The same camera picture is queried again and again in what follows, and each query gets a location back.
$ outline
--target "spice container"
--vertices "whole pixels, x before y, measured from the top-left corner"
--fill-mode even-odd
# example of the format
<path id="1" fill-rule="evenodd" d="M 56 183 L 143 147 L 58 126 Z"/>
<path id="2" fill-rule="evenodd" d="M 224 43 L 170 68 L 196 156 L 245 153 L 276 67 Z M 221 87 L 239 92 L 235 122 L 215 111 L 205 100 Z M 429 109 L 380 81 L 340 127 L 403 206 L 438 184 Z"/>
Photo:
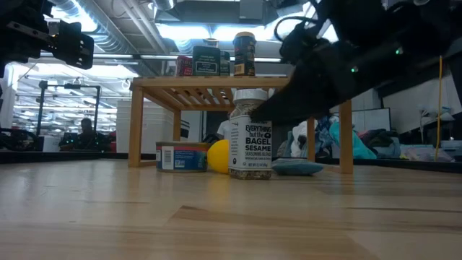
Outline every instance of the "spice container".
<path id="1" fill-rule="evenodd" d="M 235 52 L 234 75 L 255 76 L 255 35 L 251 32 L 239 32 L 232 43 Z"/>
<path id="2" fill-rule="evenodd" d="M 219 49 L 215 47 L 194 46 L 193 75 L 219 76 Z"/>
<path id="3" fill-rule="evenodd" d="M 250 114 L 266 101 L 264 90 L 237 90 L 230 115 L 230 176 L 241 180 L 268 180 L 271 177 L 270 121 L 252 121 Z"/>
<path id="4" fill-rule="evenodd" d="M 178 77 L 193 76 L 193 59 L 187 56 L 179 56 L 176 58 L 175 75 Z"/>
<path id="5" fill-rule="evenodd" d="M 219 75 L 229 76 L 230 75 L 230 53 L 226 51 L 220 51 L 219 62 L 220 62 Z"/>

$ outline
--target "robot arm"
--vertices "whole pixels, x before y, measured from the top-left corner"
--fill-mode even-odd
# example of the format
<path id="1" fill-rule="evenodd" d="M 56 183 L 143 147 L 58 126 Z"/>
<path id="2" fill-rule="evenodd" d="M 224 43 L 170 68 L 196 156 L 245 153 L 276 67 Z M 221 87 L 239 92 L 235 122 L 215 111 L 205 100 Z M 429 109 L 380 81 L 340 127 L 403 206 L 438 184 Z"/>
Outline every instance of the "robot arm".
<path id="1" fill-rule="evenodd" d="M 295 65 L 289 84 L 254 111 L 274 123 L 300 122 L 368 89 L 421 73 L 462 36 L 462 4 L 451 0 L 310 0 L 316 20 L 301 20 L 282 41 L 282 60 Z M 339 41 L 318 37 L 330 21 Z"/>
<path id="2" fill-rule="evenodd" d="M 94 40 L 81 33 L 75 22 L 60 22 L 59 34 L 49 35 L 44 15 L 52 17 L 48 0 L 1 0 L 0 2 L 0 78 L 11 61 L 27 63 L 40 58 L 41 50 L 53 53 L 66 64 L 90 69 Z"/>

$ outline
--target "metal frame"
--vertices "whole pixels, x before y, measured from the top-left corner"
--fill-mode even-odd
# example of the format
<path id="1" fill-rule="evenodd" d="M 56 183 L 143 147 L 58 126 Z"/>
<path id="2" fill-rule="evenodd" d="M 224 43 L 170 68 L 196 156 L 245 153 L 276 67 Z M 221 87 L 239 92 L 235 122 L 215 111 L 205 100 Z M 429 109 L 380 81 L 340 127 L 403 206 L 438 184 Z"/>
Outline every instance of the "metal frame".
<path id="1" fill-rule="evenodd" d="M 37 119 L 37 131 L 36 135 L 40 136 L 40 130 L 42 127 L 42 117 L 43 117 L 43 103 L 45 102 L 45 90 L 48 89 L 48 87 L 64 87 L 65 89 L 68 90 L 79 90 L 83 87 L 92 87 L 96 89 L 96 104 L 95 104 L 95 122 L 93 129 L 96 131 L 96 126 L 98 122 L 98 108 L 100 106 L 100 95 L 101 95 L 101 86 L 82 86 L 82 85 L 75 85 L 75 84 L 53 84 L 49 85 L 48 81 L 41 81 L 38 84 L 38 87 L 40 88 L 40 107 L 38 108 L 38 119 Z"/>

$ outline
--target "wooden floor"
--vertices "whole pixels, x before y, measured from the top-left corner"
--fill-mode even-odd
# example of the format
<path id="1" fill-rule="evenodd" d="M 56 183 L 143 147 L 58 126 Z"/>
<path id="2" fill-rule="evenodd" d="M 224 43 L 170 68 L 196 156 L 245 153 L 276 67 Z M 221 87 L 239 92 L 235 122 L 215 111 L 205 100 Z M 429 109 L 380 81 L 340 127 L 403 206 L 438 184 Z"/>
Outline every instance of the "wooden floor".
<path id="1" fill-rule="evenodd" d="M 0 165 L 0 259 L 462 259 L 462 175 L 239 181 L 124 160 Z"/>

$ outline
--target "tin can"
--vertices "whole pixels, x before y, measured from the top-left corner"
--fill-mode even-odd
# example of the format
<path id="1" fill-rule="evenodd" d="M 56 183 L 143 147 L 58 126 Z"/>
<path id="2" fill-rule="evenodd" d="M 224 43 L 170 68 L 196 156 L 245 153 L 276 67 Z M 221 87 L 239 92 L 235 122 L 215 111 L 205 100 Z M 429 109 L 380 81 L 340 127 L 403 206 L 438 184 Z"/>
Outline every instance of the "tin can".
<path id="1" fill-rule="evenodd" d="M 193 75 L 219 76 L 219 49 L 215 47 L 194 46 Z"/>
<path id="2" fill-rule="evenodd" d="M 176 58 L 176 76 L 193 76 L 193 59 L 186 56 Z"/>
<path id="3" fill-rule="evenodd" d="M 207 171 L 208 143 L 157 142 L 157 169 L 169 173 L 203 173 Z"/>
<path id="4" fill-rule="evenodd" d="M 251 32 L 239 32 L 232 43 L 235 52 L 234 75 L 255 76 L 255 35 Z"/>

